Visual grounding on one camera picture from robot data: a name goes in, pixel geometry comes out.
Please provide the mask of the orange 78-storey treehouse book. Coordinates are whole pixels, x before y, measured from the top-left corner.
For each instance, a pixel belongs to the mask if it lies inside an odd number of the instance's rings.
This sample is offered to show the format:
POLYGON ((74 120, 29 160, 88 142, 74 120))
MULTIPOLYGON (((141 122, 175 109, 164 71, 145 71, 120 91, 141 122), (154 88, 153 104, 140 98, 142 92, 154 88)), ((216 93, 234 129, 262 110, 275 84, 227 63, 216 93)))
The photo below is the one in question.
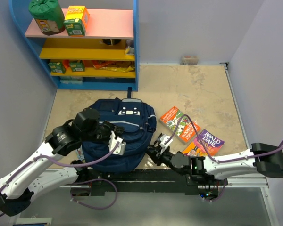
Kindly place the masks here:
MULTIPOLYGON (((184 113, 176 106, 170 108, 160 117, 160 122, 164 124, 169 130, 174 132, 179 119, 184 113)), ((190 143, 192 138, 196 135, 194 128, 189 119, 184 116, 179 123, 175 135, 185 144, 190 143)))

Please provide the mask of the navy blue backpack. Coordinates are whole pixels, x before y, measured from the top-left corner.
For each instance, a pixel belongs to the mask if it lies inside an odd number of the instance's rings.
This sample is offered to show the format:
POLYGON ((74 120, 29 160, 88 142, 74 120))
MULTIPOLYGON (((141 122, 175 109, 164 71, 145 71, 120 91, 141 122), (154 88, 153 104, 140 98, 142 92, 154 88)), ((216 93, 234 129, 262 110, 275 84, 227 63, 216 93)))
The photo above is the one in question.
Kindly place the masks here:
POLYGON ((123 127, 119 137, 126 143, 122 155, 112 154, 92 168, 106 173, 125 173, 134 170, 146 154, 157 128, 154 108, 127 94, 124 99, 99 99, 90 108, 100 113, 100 124, 108 121, 123 127))

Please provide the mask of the Roald Dahl Charlie book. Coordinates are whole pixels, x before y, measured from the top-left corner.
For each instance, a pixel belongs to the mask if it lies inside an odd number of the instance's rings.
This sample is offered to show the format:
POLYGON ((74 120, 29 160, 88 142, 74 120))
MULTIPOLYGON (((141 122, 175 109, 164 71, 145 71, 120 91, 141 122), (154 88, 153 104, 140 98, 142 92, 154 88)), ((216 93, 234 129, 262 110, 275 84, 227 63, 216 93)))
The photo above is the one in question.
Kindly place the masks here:
POLYGON ((224 141, 204 129, 184 150, 183 154, 192 157, 206 157, 207 152, 215 156, 224 145, 224 141))

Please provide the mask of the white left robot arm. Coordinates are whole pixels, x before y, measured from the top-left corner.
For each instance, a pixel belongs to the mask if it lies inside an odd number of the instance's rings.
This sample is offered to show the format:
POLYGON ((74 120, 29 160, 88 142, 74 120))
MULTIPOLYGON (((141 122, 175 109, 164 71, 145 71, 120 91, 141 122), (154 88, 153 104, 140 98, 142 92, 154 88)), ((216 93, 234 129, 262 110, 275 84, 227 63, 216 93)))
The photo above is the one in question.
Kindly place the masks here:
POLYGON ((40 147, 14 171, 0 178, 0 211, 15 216, 38 196, 66 185, 83 185, 88 180, 87 167, 100 163, 112 154, 121 154, 124 128, 108 121, 100 122, 96 109, 85 108, 74 119, 56 127, 40 147), (60 163, 83 142, 106 144, 109 151, 88 163, 60 163))

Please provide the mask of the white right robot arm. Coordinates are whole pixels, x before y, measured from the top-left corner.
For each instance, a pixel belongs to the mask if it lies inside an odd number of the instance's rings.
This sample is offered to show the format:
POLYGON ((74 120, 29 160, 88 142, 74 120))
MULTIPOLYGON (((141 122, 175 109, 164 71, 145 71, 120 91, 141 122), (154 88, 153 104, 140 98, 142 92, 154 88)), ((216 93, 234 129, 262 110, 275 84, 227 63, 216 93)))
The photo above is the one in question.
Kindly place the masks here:
POLYGON ((250 149, 236 154, 207 157, 191 157, 162 150, 150 145, 147 155, 156 165, 164 164, 179 175, 186 175, 200 185, 211 185, 229 177, 259 173, 267 178, 283 178, 282 148, 253 143, 250 149))

